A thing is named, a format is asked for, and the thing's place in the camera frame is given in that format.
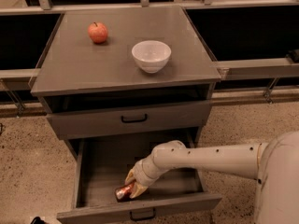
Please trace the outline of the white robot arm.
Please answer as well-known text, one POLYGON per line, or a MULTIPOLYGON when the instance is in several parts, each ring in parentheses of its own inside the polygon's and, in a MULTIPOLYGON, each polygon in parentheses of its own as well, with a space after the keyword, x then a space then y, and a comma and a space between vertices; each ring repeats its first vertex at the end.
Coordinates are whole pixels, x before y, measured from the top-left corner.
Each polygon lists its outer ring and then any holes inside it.
POLYGON ((269 143, 187 148, 179 140, 156 146, 125 178, 130 197, 141 195, 172 169, 193 168, 237 175, 257 183, 254 224, 299 224, 299 132, 269 143))

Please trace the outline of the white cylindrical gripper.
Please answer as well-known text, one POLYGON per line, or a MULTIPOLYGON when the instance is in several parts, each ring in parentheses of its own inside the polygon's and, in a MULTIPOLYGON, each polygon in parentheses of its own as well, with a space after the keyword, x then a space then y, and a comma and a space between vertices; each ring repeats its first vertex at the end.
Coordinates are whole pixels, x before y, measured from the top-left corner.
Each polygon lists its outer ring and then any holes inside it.
POLYGON ((138 161, 125 178, 124 184, 131 186, 130 198, 143 194, 149 186, 156 182, 167 170, 157 166, 154 159, 148 156, 138 161))

